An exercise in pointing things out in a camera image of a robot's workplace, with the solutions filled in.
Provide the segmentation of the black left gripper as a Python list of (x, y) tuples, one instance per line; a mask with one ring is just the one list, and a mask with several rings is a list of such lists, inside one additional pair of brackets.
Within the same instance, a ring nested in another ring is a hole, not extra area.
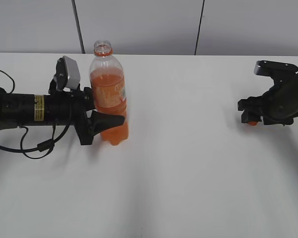
[(64, 125), (65, 128), (53, 142), (61, 140), (72, 125), (81, 145), (91, 145), (95, 135), (108, 129), (122, 126), (125, 117), (103, 114), (92, 111), (90, 118), (87, 112), (94, 110), (92, 89), (79, 87), (70, 91), (58, 91), (57, 83), (52, 80), (49, 94), (44, 96), (44, 125)]

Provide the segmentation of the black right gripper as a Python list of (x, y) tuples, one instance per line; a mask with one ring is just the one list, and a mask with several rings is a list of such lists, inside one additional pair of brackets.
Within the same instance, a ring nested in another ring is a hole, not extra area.
[(270, 96), (272, 92), (269, 90), (261, 96), (240, 99), (237, 102), (237, 110), (243, 111), (241, 114), (241, 123), (247, 124), (249, 121), (263, 122), (264, 125), (292, 125), (293, 118), (274, 119), (269, 115)]

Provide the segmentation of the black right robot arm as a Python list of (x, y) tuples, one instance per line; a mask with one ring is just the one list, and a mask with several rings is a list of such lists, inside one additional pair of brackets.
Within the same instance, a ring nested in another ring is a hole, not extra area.
[(298, 117), (298, 67), (290, 63), (259, 60), (254, 74), (270, 77), (274, 85), (261, 96), (238, 101), (241, 122), (252, 126), (258, 122), (265, 125), (293, 124)]

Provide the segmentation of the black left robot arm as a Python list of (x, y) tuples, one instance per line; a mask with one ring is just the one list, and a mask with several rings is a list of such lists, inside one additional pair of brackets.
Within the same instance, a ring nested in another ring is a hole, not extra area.
[(94, 136), (121, 126), (125, 118), (95, 111), (92, 89), (57, 91), (51, 83), (48, 95), (7, 93), (0, 88), (0, 130), (19, 126), (72, 125), (81, 145)]

